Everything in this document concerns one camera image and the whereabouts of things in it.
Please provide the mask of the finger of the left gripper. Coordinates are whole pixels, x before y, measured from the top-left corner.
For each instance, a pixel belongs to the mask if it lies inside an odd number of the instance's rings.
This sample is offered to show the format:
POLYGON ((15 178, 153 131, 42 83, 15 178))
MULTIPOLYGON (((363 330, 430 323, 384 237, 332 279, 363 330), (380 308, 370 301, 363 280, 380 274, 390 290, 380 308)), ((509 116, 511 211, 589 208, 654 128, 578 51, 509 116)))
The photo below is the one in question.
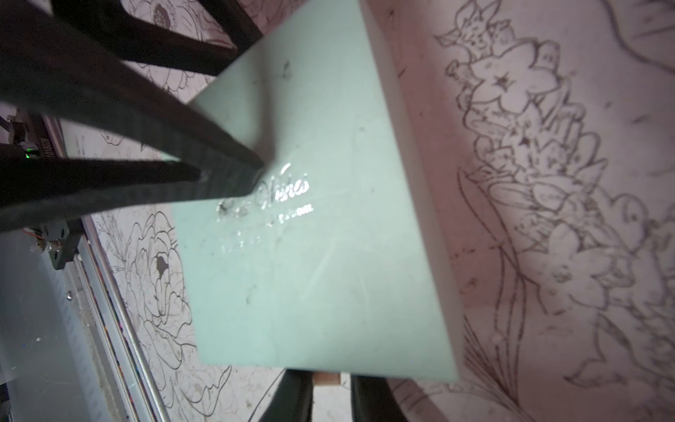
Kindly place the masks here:
POLYGON ((132 200, 253 192, 264 163, 214 122, 26 1, 1 3, 1 99, 123 135, 171 156, 133 161, 110 187, 132 200))
POLYGON ((191 200, 203 149, 187 142, 172 160, 35 158, 1 147, 1 230, 119 207, 191 200))

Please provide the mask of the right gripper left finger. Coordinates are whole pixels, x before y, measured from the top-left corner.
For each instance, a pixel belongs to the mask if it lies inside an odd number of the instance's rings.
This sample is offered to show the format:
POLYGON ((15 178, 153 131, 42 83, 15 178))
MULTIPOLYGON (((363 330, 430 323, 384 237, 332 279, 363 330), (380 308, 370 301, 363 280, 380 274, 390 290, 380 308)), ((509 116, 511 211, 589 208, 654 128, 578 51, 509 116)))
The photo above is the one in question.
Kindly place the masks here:
POLYGON ((314 373, 287 369, 260 422, 310 422, 314 373))

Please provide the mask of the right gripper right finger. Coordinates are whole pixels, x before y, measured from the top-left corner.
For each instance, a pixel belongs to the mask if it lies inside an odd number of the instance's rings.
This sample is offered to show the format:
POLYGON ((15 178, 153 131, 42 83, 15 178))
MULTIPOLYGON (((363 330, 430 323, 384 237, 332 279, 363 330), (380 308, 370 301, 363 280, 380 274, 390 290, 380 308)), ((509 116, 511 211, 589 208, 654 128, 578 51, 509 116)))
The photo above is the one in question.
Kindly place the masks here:
POLYGON ((407 422, 387 380, 351 375, 353 422, 407 422))

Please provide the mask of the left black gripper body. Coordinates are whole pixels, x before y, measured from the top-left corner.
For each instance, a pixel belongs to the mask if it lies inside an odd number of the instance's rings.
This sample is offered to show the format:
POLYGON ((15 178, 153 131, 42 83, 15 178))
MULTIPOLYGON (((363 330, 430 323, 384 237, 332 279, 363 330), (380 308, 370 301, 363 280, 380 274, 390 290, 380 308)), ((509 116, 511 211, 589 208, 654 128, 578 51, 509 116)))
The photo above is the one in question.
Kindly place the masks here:
POLYGON ((217 76, 263 38, 237 1, 201 1, 233 47, 198 41, 128 14, 120 1, 51 3, 54 15, 77 28, 121 60, 217 76))

